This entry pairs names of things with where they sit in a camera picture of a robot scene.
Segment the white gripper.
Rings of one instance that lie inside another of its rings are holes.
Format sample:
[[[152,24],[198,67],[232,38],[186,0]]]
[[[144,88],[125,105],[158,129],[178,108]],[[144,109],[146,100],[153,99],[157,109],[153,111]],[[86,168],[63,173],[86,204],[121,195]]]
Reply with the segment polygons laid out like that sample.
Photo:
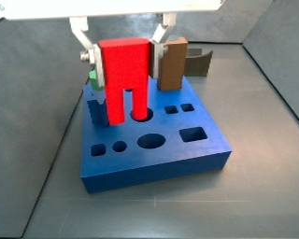
[[[83,46],[82,61],[94,66],[98,87],[103,87],[102,54],[97,44],[87,39],[89,16],[140,13],[215,11],[225,0],[0,0],[0,19],[26,20],[69,18],[70,31]],[[164,43],[176,26],[176,13],[162,13],[161,22],[152,35],[152,78],[158,77],[158,60]]]

